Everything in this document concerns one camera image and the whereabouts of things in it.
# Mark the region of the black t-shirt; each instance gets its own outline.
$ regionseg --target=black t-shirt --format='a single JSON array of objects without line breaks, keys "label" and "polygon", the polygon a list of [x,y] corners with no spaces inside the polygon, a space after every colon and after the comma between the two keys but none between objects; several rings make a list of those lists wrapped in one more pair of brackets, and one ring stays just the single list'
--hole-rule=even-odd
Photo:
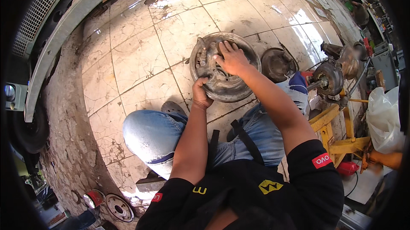
[{"label": "black t-shirt", "polygon": [[343,209],[343,185],[321,142],[298,145],[287,163],[290,183],[276,169],[245,159],[215,167],[196,186],[172,178],[136,230],[204,229],[221,206],[238,215],[225,230],[334,229]]}]

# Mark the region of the black strap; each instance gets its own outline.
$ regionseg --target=black strap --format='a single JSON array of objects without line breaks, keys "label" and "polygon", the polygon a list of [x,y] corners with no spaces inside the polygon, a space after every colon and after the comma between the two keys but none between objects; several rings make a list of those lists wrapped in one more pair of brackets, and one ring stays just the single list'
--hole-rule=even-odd
[{"label": "black strap", "polygon": [[212,133],[211,143],[208,145],[208,161],[206,163],[206,172],[212,169],[212,165],[217,154],[217,145],[219,139],[219,130],[214,130]]},{"label": "black strap", "polygon": [[245,144],[254,161],[264,166],[265,163],[263,162],[262,155],[260,154],[258,148],[252,141],[252,139],[248,136],[245,130],[243,130],[239,122],[237,120],[234,120],[232,121],[231,126],[235,130],[235,133],[239,135],[239,139]]}]

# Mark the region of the headlight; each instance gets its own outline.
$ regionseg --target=headlight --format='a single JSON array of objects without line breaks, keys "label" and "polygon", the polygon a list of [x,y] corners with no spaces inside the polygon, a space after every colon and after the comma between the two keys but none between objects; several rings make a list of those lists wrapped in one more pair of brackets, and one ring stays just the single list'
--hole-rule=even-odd
[{"label": "headlight", "polygon": [[16,98],[16,88],[13,85],[6,85],[4,87],[4,92],[6,93],[6,98],[8,102],[14,101]]}]

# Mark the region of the hand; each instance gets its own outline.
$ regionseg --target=hand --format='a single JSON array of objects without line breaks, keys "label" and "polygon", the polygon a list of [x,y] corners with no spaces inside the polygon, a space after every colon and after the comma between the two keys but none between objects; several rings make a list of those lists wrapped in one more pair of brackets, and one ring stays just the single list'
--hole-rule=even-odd
[{"label": "hand", "polygon": [[192,92],[193,92],[192,106],[199,106],[203,109],[207,109],[214,102],[212,99],[210,99],[206,95],[205,90],[202,89],[203,84],[207,82],[208,82],[208,78],[199,78],[192,85]]},{"label": "hand", "polygon": [[241,72],[251,66],[243,50],[239,49],[235,43],[231,46],[228,41],[220,42],[219,49],[222,52],[223,58],[219,55],[214,55],[214,59],[227,73],[240,75]]}]

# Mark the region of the metal grille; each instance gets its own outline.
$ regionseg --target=metal grille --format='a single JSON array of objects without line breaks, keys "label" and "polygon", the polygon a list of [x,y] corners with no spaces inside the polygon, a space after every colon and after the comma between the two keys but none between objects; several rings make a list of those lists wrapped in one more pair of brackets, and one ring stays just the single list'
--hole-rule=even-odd
[{"label": "metal grille", "polygon": [[55,0],[33,0],[21,22],[14,40],[13,53],[23,57],[28,43],[34,40],[38,28],[47,15]]}]

